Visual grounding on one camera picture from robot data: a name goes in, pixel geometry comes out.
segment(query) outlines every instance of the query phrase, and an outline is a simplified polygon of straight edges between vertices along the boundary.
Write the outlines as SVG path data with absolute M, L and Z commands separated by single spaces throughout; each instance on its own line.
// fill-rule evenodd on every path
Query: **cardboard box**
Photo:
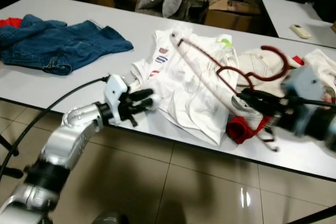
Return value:
M 333 29 L 334 32 L 336 33 L 336 21 L 335 21 L 335 23 L 332 25 L 331 29 Z
M 209 10 L 222 10 L 251 15 L 261 14 L 258 5 L 233 0 L 209 0 Z
M 257 34 L 264 27 L 257 5 L 231 0 L 210 0 L 204 24 Z

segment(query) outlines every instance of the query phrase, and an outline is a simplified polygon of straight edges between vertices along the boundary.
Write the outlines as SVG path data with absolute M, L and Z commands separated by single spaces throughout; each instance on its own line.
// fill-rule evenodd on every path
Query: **printed logo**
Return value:
M 160 48 L 159 49 L 159 52 L 162 53 L 162 54 L 165 54 L 166 52 L 168 52 L 168 49 L 164 49 L 164 48 Z
M 168 61 L 168 59 L 166 57 L 163 57 L 163 56 L 158 56 L 156 59 L 155 59 L 156 62 L 158 63 L 164 63 L 166 61 Z
M 151 74 L 148 76 L 148 79 L 147 80 L 149 80 L 149 78 L 151 78 L 151 77 L 153 77 L 153 76 L 156 76 L 158 73 L 160 73 L 160 71 L 163 69 L 163 67 L 162 68 L 160 68 L 159 70 L 153 70 L 152 72 L 151 72 Z
M 232 46 L 232 43 L 228 39 L 222 39 L 221 42 L 226 44 L 224 48 L 229 48 Z

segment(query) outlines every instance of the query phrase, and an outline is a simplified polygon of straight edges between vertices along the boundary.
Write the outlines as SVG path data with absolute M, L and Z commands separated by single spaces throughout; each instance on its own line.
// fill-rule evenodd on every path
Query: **denim jeans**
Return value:
M 19 28 L 0 28 L 1 61 L 7 65 L 41 69 L 61 76 L 70 74 L 100 56 L 133 49 L 111 27 L 91 21 L 73 26 L 26 15 Z

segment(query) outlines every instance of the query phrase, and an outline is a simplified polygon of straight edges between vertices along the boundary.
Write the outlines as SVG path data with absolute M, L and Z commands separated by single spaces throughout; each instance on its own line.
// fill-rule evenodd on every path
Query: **red cloth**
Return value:
M 304 61 L 299 57 L 299 56 L 295 56 L 292 58 L 294 61 L 296 61 L 298 64 L 300 64 L 301 66 L 303 66 L 305 63 Z
M 227 125 L 226 125 L 226 133 L 227 135 L 232 138 L 237 144 L 242 144 L 245 140 L 253 137 L 259 131 L 261 131 L 265 125 L 271 120 L 272 117 L 264 116 L 260 121 L 256 130 L 251 131 L 248 128 L 248 124 L 244 117 L 237 116 L 233 118 Z
M 20 27 L 22 19 L 20 18 L 8 18 L 8 19 L 0 19 L 0 27 L 3 26 L 14 26 L 16 28 Z

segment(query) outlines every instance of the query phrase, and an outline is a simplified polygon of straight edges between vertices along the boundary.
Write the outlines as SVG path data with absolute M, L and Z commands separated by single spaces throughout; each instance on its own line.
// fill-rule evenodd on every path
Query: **white garment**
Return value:
M 298 68 L 300 65 L 296 63 L 293 59 L 287 57 L 290 66 Z M 307 54 L 303 57 L 305 64 L 312 65 L 314 73 L 317 78 L 326 86 L 326 90 L 331 94 L 333 98 L 336 97 L 336 62 L 328 58 L 321 50 L 316 49 L 313 52 Z M 283 64 L 280 57 L 271 51 L 261 50 L 261 49 L 252 49 L 246 52 L 243 52 L 242 55 L 238 57 L 238 62 L 240 70 L 244 73 L 250 71 L 255 72 L 256 74 L 269 77 L 273 76 L 276 73 L 279 73 Z M 252 83 L 255 85 L 255 90 L 265 91 L 273 95 L 282 97 L 284 96 L 283 91 L 280 88 L 281 82 L 285 77 L 277 79 L 275 81 L 262 82 L 255 78 L 251 78 Z M 240 91 L 247 86 L 247 81 L 245 78 L 238 77 L 238 85 L 243 87 L 238 87 Z M 237 113 L 240 116 L 244 116 L 252 129 L 255 129 L 257 123 L 261 120 L 261 114 L 251 110 L 246 103 L 237 98 L 233 97 L 233 104 L 237 110 Z
M 300 67 L 293 59 L 287 57 L 287 60 L 291 67 Z M 274 76 L 279 73 L 284 66 L 283 60 L 276 53 L 260 48 L 243 52 L 238 56 L 238 62 L 239 69 L 243 73 L 254 72 L 262 77 Z M 286 76 L 275 81 L 261 81 L 254 77 L 250 77 L 250 80 L 255 90 L 265 91 L 278 97 L 283 97 L 284 93 L 280 88 L 280 84 L 285 77 Z M 237 91 L 242 91 L 248 86 L 248 82 L 241 75 L 238 77 L 237 84 L 240 85 L 240 87 L 237 87 Z M 234 112 L 239 116 L 243 116 L 248 125 L 255 130 L 263 118 L 262 114 L 250 108 L 245 101 L 238 97 L 233 97 L 232 104 L 235 107 Z
M 318 79 L 327 87 L 327 92 L 336 97 L 336 62 L 328 58 L 320 49 L 303 57 L 305 63 L 313 67 Z
M 219 144 L 225 132 L 228 109 L 217 101 L 198 79 L 185 59 L 177 52 L 180 38 L 190 40 L 204 49 L 224 66 L 238 67 L 238 60 L 231 47 L 232 38 L 220 35 L 216 38 L 200 37 L 192 30 L 170 29 L 155 32 L 156 49 L 147 61 L 132 64 L 131 71 L 138 80 L 138 87 L 152 88 L 161 97 L 160 111 L 172 123 L 192 135 L 211 144 Z M 202 75 L 218 96 L 230 104 L 233 93 L 217 77 L 218 66 L 196 48 L 182 43 L 193 67 Z M 223 72 L 223 77 L 235 88 L 238 74 Z
M 300 65 L 290 57 L 287 57 L 291 67 L 299 68 Z M 271 77 L 282 70 L 284 63 L 282 59 L 274 52 L 262 49 L 252 49 L 243 52 L 239 57 L 239 68 L 243 73 L 254 72 L 262 77 Z M 284 93 L 280 89 L 280 84 L 285 77 L 275 81 L 261 81 L 250 77 L 256 90 L 265 91 L 273 95 L 282 97 Z M 238 85 L 247 86 L 248 83 L 244 77 L 239 75 Z

